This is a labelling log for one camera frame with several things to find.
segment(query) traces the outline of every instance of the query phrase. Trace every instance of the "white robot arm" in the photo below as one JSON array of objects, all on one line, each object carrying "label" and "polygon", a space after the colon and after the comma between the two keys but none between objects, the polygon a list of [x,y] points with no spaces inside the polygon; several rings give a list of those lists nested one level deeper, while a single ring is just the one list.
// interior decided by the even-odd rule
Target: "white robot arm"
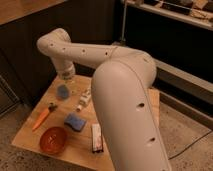
[{"label": "white robot arm", "polygon": [[120,46],[71,43],[63,29],[41,37],[37,46],[51,58],[62,79],[74,75],[72,61],[97,68],[92,99],[116,170],[171,170],[148,96],[156,76],[149,54]]}]

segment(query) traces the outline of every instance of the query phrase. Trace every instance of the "bowl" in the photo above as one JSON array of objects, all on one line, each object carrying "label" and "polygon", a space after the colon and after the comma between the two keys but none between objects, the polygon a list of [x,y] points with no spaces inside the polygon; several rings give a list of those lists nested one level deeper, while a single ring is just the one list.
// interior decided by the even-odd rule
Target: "bowl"
[{"label": "bowl", "polygon": [[47,129],[40,138],[40,148],[47,154],[57,154],[64,150],[67,133],[62,127]]}]

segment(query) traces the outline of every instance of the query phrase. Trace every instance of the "sponge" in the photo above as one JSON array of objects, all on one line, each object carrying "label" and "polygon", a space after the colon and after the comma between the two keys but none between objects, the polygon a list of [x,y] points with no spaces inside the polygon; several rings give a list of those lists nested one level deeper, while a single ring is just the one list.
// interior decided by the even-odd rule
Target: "sponge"
[{"label": "sponge", "polygon": [[64,124],[70,126],[74,131],[82,131],[86,121],[79,118],[75,113],[70,113],[64,121]]}]

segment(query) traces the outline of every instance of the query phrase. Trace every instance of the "small wooden table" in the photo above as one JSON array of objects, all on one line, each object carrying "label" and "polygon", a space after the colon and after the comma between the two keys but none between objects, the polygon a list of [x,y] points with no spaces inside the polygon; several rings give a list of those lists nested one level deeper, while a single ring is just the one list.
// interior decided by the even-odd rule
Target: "small wooden table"
[{"label": "small wooden table", "polygon": [[[80,165],[93,170],[114,170],[110,154],[107,150],[104,142],[103,153],[92,153],[92,139],[91,139],[91,124],[98,123],[93,104],[90,104],[84,108],[78,116],[87,120],[85,127],[82,132],[74,132],[70,127],[64,125],[64,119],[66,116],[75,111],[76,105],[82,92],[91,83],[91,78],[84,76],[74,76],[72,81],[65,83],[58,77],[53,81],[44,96],[41,98],[37,106],[34,108],[32,113],[29,115],[22,128],[16,134],[12,145],[33,151],[35,153],[42,153],[39,147],[39,140],[41,135],[50,127],[60,126],[63,127],[68,134],[68,143],[65,150],[58,155],[51,155],[50,157],[67,161],[76,165]],[[61,84],[66,86],[72,92],[72,95],[63,101],[57,100],[56,90]],[[155,117],[159,119],[159,91],[150,89],[149,91],[151,103],[154,109]],[[32,125],[40,112],[49,106],[49,103],[55,103],[58,108],[50,113],[45,122],[34,132],[32,132]]]}]

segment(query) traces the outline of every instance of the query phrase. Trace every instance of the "floor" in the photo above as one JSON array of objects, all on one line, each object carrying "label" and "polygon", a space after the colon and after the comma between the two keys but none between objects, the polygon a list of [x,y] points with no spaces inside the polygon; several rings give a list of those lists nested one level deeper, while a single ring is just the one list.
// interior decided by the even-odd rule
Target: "floor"
[{"label": "floor", "polygon": [[[88,169],[11,146],[15,134],[30,113],[19,105],[0,119],[0,171],[87,171]],[[171,157],[209,131],[164,103],[160,104],[160,131]],[[213,133],[170,160],[173,171],[213,171]]]}]

